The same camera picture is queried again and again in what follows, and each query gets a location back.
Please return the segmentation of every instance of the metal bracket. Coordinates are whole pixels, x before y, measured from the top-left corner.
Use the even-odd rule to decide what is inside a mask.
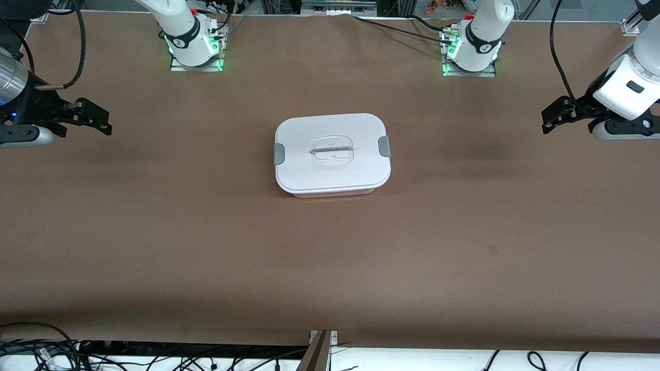
[[[637,36],[640,34],[640,23],[642,22],[640,11],[634,11],[628,18],[621,21],[621,33],[623,36]]]
[[[312,340],[312,343],[307,348],[296,371],[327,371],[333,341],[335,345],[337,342],[337,332],[330,330],[311,331],[310,340]]]
[[[319,333],[319,330],[311,330],[310,331],[310,344],[316,338],[316,335]],[[330,336],[331,336],[331,342],[330,345],[336,346],[337,345],[337,332],[336,331],[330,331]]]
[[[449,58],[449,54],[455,52],[455,49],[460,46],[461,38],[460,30],[452,27],[447,30],[439,32],[441,40],[449,40],[451,45],[441,44],[440,53],[442,55],[442,75],[443,76],[460,76],[460,77],[495,77],[495,62],[490,62],[490,65],[479,72],[470,72],[460,68],[454,60]]]
[[[211,19],[211,28],[217,28],[218,21]],[[227,48],[227,35],[229,34],[229,24],[225,24],[220,27],[216,32],[209,34],[209,45],[218,49],[219,52],[212,56],[206,63],[194,67],[187,65],[182,65],[178,60],[173,56],[172,61],[170,62],[170,71],[175,72],[219,72],[224,69],[224,52]]]

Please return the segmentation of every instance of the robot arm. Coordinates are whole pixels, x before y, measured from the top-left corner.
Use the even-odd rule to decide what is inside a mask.
[[[599,139],[660,139],[660,0],[636,0],[648,27],[572,102],[559,97],[543,110],[543,133],[583,119]]]
[[[66,136],[63,123],[93,127],[105,135],[112,133],[108,111],[85,98],[70,103],[56,90],[38,90],[38,85],[48,84],[0,48],[0,148],[48,145],[55,136]],[[16,122],[23,105],[25,115]]]
[[[217,20],[193,14],[185,0],[135,1],[156,17],[170,52],[182,65],[199,66],[219,53]]]
[[[460,32],[460,41],[448,57],[466,71],[485,70],[497,58],[502,35],[514,13],[511,0],[482,0],[473,19],[455,25]]]

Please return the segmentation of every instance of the lid handle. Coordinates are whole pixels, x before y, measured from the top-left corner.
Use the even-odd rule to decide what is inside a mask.
[[[326,148],[315,148],[310,151],[311,154],[321,153],[321,152],[335,152],[335,151],[353,151],[353,147],[326,147]]]

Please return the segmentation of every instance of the plastic storage box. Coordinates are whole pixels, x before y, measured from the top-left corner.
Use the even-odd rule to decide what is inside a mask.
[[[389,138],[372,114],[292,118],[275,132],[275,178],[296,197],[364,195],[390,173]]]

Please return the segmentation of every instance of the metal base plate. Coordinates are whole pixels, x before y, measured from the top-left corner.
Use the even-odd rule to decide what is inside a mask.
[[[444,32],[440,32],[441,40],[449,40],[453,42],[452,38],[455,36],[446,35]],[[443,76],[460,76],[460,77],[495,77],[495,62],[490,62],[490,65],[479,72],[466,71],[456,64],[454,60],[450,59],[447,54],[449,53],[449,45],[442,44],[440,46],[440,53],[442,54],[442,75]]]
[[[314,341],[314,338],[318,333],[319,330],[310,330],[310,344],[312,343],[312,341]],[[330,340],[330,345],[337,345],[337,332],[330,331],[330,335],[332,336],[332,340]]]
[[[213,19],[213,22],[216,22],[215,25],[211,24],[211,27],[217,27],[217,21]],[[218,38],[217,41],[212,41],[211,46],[213,48],[218,48],[219,52],[212,56],[206,63],[194,67],[182,65],[179,63],[176,58],[172,57],[170,62],[170,71],[175,72],[219,72],[224,68],[224,51],[227,48],[227,33],[229,31],[229,24],[225,24],[221,29],[215,33],[209,34],[209,38]]]

